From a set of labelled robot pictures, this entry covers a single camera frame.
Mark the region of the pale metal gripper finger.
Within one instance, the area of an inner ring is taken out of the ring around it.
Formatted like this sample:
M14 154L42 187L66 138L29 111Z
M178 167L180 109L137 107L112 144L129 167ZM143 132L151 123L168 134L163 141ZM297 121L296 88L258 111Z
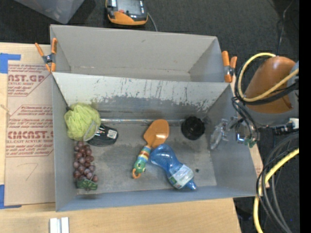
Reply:
M216 125L214 133L217 137L227 137L229 131L229 121L227 119L221 119Z
M210 136L210 150L215 150L223 141L228 141L228 132L215 130Z

